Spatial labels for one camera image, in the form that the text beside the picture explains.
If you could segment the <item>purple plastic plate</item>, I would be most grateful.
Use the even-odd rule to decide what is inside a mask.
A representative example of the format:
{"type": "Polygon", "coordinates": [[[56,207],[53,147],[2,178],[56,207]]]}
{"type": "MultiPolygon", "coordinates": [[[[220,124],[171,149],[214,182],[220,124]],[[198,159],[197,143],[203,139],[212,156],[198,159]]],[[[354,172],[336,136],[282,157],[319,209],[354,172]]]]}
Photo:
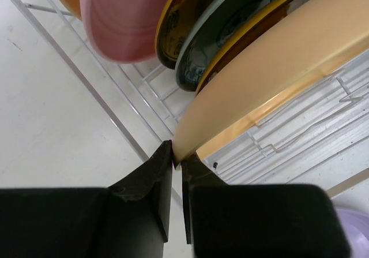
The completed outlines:
{"type": "Polygon", "coordinates": [[[336,207],[337,215],[351,246],[351,257],[368,258],[368,214],[336,207]]]}

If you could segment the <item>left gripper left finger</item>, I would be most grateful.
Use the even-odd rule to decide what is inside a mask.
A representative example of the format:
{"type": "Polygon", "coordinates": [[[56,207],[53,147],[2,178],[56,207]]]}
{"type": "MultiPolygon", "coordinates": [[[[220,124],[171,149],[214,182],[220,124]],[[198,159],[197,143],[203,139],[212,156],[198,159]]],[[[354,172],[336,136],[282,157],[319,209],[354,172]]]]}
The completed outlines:
{"type": "Polygon", "coordinates": [[[162,257],[172,143],[107,188],[1,190],[2,257],[162,257]]]}

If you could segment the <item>beige plastic plate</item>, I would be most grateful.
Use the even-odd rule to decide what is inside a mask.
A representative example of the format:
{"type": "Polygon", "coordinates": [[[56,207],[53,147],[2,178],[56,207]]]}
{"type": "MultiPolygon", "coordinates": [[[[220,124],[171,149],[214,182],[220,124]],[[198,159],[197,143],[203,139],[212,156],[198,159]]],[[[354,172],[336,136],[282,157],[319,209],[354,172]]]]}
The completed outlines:
{"type": "Polygon", "coordinates": [[[207,156],[368,49],[368,0],[310,0],[245,48],[194,98],[174,162],[207,156]]]}

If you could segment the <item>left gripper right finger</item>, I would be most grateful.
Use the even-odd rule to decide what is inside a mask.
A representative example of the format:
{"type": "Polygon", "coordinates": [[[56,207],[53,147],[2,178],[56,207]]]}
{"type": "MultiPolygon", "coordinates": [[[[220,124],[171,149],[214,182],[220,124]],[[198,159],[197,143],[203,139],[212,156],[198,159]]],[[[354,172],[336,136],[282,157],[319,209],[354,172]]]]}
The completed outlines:
{"type": "Polygon", "coordinates": [[[333,203],[312,184],[229,185],[197,155],[181,163],[194,257],[349,257],[333,203]]]}

